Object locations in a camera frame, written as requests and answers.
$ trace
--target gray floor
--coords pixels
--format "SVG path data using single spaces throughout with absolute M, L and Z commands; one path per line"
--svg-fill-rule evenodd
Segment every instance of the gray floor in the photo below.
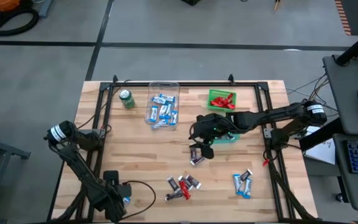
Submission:
M 0 40 L 96 42 L 108 0 L 54 1 L 50 17 L 33 30 Z M 22 24 L 26 15 L 7 27 Z M 202 0 L 190 7 L 179 0 L 115 0 L 104 42 L 350 46 L 358 37 L 342 29 L 334 0 Z M 0 218 L 12 223 L 44 221 L 62 164 L 42 140 L 46 130 L 73 120 L 93 47 L 0 46 L 0 141 L 31 151 L 13 158 L 0 188 Z M 296 88 L 322 74 L 330 51 L 151 49 L 102 47 L 92 80 L 284 80 Z M 309 95 L 313 85 L 300 89 Z M 328 86 L 320 96 L 335 103 Z M 305 96 L 292 93 L 291 102 Z M 358 220 L 350 205 L 334 201 L 334 177 L 318 176 L 335 167 L 307 160 L 320 218 Z

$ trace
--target orange vacuum hose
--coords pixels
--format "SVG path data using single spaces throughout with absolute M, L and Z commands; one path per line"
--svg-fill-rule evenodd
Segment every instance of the orange vacuum hose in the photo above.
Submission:
M 0 0 L 0 11 L 10 11 L 19 6 L 20 0 Z

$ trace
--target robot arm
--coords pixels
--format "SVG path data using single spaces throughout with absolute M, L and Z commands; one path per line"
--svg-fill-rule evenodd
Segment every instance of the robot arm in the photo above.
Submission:
M 207 159 L 214 157 L 210 145 L 213 139 L 225 134 L 245 134 L 262 124 L 293 119 L 283 128 L 271 131 L 269 147 L 274 150 L 282 149 L 291 135 L 305 129 L 308 126 L 321 126 L 327 121 L 323 106 L 315 101 L 304 100 L 302 103 L 293 103 L 289 106 L 266 110 L 259 113 L 233 112 L 226 116 L 219 114 L 207 114 L 197 116 L 197 122 L 190 128 L 190 137 L 196 142 L 191 147 L 199 147 L 201 154 Z
M 100 212 L 105 210 L 112 222 L 121 220 L 126 210 L 117 186 L 95 177 L 79 153 L 78 146 L 86 151 L 99 149 L 102 144 L 99 135 L 94 131 L 83 134 L 73 123 L 64 121 L 49 129 L 44 139 L 48 141 L 49 148 L 67 163 L 81 181 L 89 203 Z

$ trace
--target white paper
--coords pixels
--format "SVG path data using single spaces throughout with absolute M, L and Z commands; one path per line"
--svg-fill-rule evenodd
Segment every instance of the white paper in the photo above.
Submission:
M 306 135 L 309 135 L 319 129 L 319 127 L 309 126 L 306 129 L 308 131 Z M 335 144 L 333 139 L 328 139 L 327 141 L 307 150 L 305 156 L 335 165 Z

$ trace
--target wooden table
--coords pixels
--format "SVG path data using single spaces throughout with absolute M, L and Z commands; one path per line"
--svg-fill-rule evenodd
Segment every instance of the wooden table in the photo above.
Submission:
M 94 113 L 100 82 L 85 82 L 75 118 L 77 126 Z M 274 108 L 288 105 L 283 81 L 268 81 Z M 132 92 L 136 106 L 127 110 L 118 94 L 113 97 L 109 124 L 112 131 L 106 137 L 101 175 L 105 170 L 118 170 L 120 179 L 142 180 L 157 193 L 157 201 L 146 212 L 126 221 L 136 222 L 274 222 L 277 221 L 269 169 L 262 167 L 264 140 L 261 128 L 256 128 L 234 144 L 214 145 L 215 158 L 203 161 L 196 167 L 190 163 L 189 127 L 206 109 L 207 87 L 181 87 L 179 122 L 176 131 L 151 131 L 144 121 L 148 100 L 147 87 L 125 88 Z M 236 111 L 257 112 L 255 91 L 249 87 L 224 87 L 219 90 L 237 93 Z M 278 127 L 287 122 L 278 123 Z M 307 209 L 317 217 L 305 163 L 301 151 L 283 150 L 291 190 Z M 254 175 L 252 198 L 243 199 L 234 194 L 232 175 L 250 169 Z M 190 174 L 202 186 L 192 190 L 191 199 L 178 198 L 164 201 L 172 193 L 166 179 L 173 175 Z M 66 165 L 58 188 L 52 218 L 58 217 L 69 206 L 80 189 L 80 182 Z M 151 191 L 140 184 L 132 184 L 132 202 L 128 214 L 145 208 L 152 201 Z M 287 215 L 285 199 L 282 207 Z M 95 212 L 94 221 L 104 220 L 104 213 Z

